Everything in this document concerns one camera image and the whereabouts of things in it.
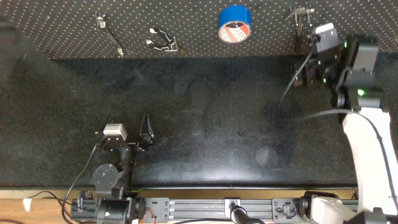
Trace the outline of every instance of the perforated black board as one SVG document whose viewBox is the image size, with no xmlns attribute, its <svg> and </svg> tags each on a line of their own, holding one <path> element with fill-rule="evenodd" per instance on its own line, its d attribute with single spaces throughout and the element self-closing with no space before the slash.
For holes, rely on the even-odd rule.
<svg viewBox="0 0 398 224">
<path fill-rule="evenodd" d="M 218 38 L 218 16 L 234 4 L 250 9 L 253 33 L 242 44 L 231 45 Z M 108 36 L 96 29 L 98 11 L 106 11 L 127 58 L 235 57 L 294 54 L 294 18 L 284 19 L 289 6 L 314 7 L 313 20 L 334 23 L 340 42 L 348 34 L 368 34 L 379 38 L 382 52 L 398 52 L 396 0 L 0 0 L 0 15 L 20 27 L 48 58 L 117 58 Z M 148 48 L 146 40 L 161 41 L 149 32 L 151 27 L 170 33 L 186 53 Z M 306 19 L 303 28 L 306 37 Z M 308 51 L 303 43 L 299 53 Z"/>
</svg>

